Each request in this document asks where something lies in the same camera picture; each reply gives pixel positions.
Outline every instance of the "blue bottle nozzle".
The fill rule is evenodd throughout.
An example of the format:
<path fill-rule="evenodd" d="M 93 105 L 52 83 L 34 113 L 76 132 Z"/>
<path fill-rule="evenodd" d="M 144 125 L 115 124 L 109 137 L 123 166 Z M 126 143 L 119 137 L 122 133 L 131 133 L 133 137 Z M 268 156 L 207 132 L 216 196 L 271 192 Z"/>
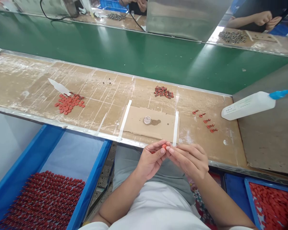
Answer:
<path fill-rule="evenodd" d="M 283 90 L 283 91 L 275 91 L 273 93 L 270 93 L 269 96 L 274 99 L 274 100 L 278 100 L 283 98 L 284 96 L 286 96 L 288 94 L 288 89 L 287 90 Z"/>

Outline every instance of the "white squeeze bottle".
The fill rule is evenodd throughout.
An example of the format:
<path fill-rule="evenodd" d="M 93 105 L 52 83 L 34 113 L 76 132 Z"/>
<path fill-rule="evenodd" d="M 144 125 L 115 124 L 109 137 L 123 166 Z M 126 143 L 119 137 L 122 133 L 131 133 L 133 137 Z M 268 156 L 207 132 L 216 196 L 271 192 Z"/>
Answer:
<path fill-rule="evenodd" d="M 288 90 L 273 93 L 257 92 L 240 101 L 225 107 L 221 116 L 227 120 L 234 120 L 275 107 L 276 100 L 288 94 Z"/>

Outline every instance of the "blue crate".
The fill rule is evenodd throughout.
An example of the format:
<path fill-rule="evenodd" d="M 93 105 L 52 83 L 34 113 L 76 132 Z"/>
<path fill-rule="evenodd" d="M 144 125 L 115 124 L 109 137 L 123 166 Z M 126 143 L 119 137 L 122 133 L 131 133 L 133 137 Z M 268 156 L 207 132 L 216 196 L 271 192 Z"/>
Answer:
<path fill-rule="evenodd" d="M 264 186 L 268 186 L 268 187 L 271 187 L 271 188 L 283 190 L 285 192 L 288 192 L 288 187 L 284 186 L 284 185 L 275 184 L 275 183 L 272 183 L 272 182 L 269 182 L 269 181 L 266 181 L 266 180 L 259 180 L 259 179 L 250 178 L 250 177 L 246 177 L 244 179 L 244 184 L 245 184 L 247 196 L 248 196 L 248 199 L 249 199 L 249 202 L 250 202 L 250 205 L 251 205 L 251 209 L 252 209 L 252 214 L 253 214 L 253 218 L 254 218 L 254 221 L 255 221 L 255 225 L 256 225 L 256 227 L 258 229 L 263 229 L 261 224 L 260 224 L 260 222 L 259 222 L 259 219 L 258 219 L 256 206 L 255 206 L 255 203 L 254 203 L 252 191 L 251 191 L 250 184 L 249 184 L 250 182 L 254 183 L 254 184 L 264 185 Z"/>
<path fill-rule="evenodd" d="M 0 220 L 3 219 L 4 214 L 7 212 L 16 197 L 20 195 L 20 190 L 25 185 L 28 177 L 42 169 L 64 132 L 65 129 L 60 127 L 43 125 L 25 151 L 17 159 L 15 164 L 3 177 L 0 182 Z M 111 144 L 112 141 L 104 140 L 73 215 L 69 221 L 67 230 L 74 230 L 80 227 L 92 194 L 97 186 L 97 180 L 100 176 Z"/>
<path fill-rule="evenodd" d="M 98 8 L 123 13 L 127 12 L 126 8 L 120 5 L 118 0 L 100 0 L 100 6 Z"/>
<path fill-rule="evenodd" d="M 226 192 L 233 201 L 244 211 L 244 213 L 254 222 L 251 206 L 247 197 L 244 184 L 244 177 L 234 176 L 225 173 Z"/>

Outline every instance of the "white shirt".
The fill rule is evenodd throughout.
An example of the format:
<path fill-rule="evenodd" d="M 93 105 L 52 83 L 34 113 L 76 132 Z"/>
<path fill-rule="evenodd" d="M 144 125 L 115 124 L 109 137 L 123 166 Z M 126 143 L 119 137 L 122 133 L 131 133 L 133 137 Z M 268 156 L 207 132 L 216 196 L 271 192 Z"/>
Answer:
<path fill-rule="evenodd" d="M 108 227 L 93 222 L 79 230 L 209 230 L 200 219 L 196 208 L 174 188 L 160 182 L 146 182 L 126 216 Z M 231 230 L 251 230 L 233 227 Z"/>

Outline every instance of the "black cable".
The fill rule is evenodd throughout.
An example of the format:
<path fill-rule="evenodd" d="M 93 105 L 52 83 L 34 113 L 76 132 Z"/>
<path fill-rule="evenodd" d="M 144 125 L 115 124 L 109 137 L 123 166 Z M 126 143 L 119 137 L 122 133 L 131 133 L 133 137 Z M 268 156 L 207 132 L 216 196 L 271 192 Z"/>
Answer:
<path fill-rule="evenodd" d="M 146 32 L 146 31 L 143 29 L 143 27 L 140 26 L 140 25 L 138 24 L 138 22 L 135 20 L 135 18 L 134 18 L 133 15 L 130 13 L 129 9 L 127 9 L 127 7 L 125 6 L 125 4 L 124 4 L 123 1 L 122 1 L 122 4 L 123 4 L 123 7 L 126 8 L 126 10 L 128 11 L 128 13 L 129 13 L 129 14 L 131 15 L 131 17 L 134 19 L 135 23 L 136 23 L 144 32 Z"/>
<path fill-rule="evenodd" d="M 41 9 L 42 9 L 42 12 L 43 12 L 43 14 L 45 15 L 46 18 L 48 18 L 48 19 L 50 19 L 50 20 L 52 20 L 52 21 L 60 21 L 60 20 L 63 20 L 63 19 L 65 19 L 65 18 L 77 18 L 77 17 L 79 16 L 79 12 L 77 11 L 77 12 L 78 12 L 78 15 L 77 15 L 76 17 L 65 16 L 65 17 L 60 18 L 60 19 L 52 19 L 52 18 L 49 18 L 49 17 L 47 17 L 47 15 L 45 14 L 45 12 L 44 12 L 44 10 L 43 10 L 42 1 L 43 1 L 43 0 L 41 0 L 41 1 L 39 2 L 40 6 L 41 6 Z"/>

